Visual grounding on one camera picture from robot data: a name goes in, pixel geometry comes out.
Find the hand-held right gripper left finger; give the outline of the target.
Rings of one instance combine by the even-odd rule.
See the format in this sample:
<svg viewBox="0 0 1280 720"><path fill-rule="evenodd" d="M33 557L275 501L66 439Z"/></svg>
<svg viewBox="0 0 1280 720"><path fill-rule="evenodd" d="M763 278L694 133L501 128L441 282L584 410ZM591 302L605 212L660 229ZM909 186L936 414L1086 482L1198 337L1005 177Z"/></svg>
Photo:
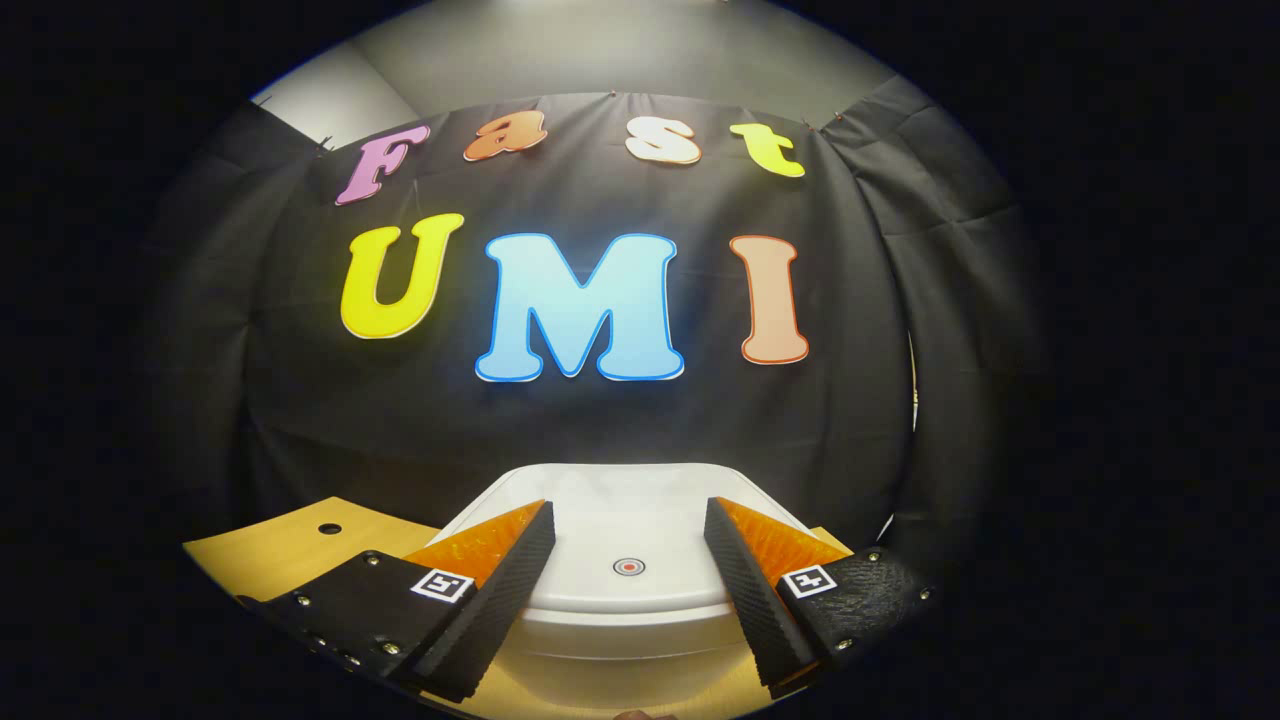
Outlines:
<svg viewBox="0 0 1280 720"><path fill-rule="evenodd" d="M365 550L270 600L239 601L343 669L402 694L472 697L556 544L539 500L398 559Z"/></svg>

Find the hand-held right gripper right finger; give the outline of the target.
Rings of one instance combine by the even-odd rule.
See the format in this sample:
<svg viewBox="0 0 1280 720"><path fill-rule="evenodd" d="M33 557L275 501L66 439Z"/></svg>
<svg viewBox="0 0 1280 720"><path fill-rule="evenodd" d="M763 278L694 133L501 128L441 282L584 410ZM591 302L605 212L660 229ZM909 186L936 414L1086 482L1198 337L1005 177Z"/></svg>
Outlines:
<svg viewBox="0 0 1280 720"><path fill-rule="evenodd" d="M707 501L703 537L776 700L851 666L941 598L887 548L849 552L726 497Z"/></svg>

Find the white desktop garbage bin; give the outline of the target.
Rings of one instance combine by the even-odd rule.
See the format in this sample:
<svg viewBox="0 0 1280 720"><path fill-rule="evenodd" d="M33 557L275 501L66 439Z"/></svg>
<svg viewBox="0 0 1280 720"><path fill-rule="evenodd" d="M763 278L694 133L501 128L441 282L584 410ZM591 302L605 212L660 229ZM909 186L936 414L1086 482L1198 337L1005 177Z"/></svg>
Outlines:
<svg viewBox="0 0 1280 720"><path fill-rule="evenodd" d="M479 710L516 694L545 717L726 720L768 706L703 537L713 497L803 530L742 473L704 462L516 468L457 514L438 542L539 500L554 512L556 544Z"/></svg>

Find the wooden desktop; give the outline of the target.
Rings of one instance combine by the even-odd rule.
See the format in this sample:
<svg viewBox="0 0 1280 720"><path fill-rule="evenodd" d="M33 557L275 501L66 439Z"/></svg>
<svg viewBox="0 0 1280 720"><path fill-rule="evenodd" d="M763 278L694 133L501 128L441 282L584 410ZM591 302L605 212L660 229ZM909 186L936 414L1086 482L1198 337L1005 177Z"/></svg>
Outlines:
<svg viewBox="0 0 1280 720"><path fill-rule="evenodd" d="M343 527L324 536L317 525ZM396 557L425 547L438 529L330 497L266 521L183 544L186 552L228 594L270 600L352 559L376 550ZM474 697L461 702L420 694L421 705L447 720L612 720L641 710L676 720L736 720L774 705L760 685L754 659L745 648L721 655L722 674L678 689L680 675L659 662L605 661L585 664L570 675L580 682L566 703L549 702L512 674L515 653L503 648Z"/></svg>

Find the black backdrop cloth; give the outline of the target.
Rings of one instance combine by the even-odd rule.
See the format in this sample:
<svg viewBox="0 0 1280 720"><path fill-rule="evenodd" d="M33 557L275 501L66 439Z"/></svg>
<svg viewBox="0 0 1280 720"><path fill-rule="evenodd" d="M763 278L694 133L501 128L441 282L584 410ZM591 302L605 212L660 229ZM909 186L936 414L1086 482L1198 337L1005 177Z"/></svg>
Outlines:
<svg viewBox="0 0 1280 720"><path fill-rule="evenodd" d="M649 94L319 154L247 106L140 256L143 445L183 538L340 496L443 524L539 462L713 462L850 544L970 544L1050 360L1036 242L904 78L824 129Z"/></svg>

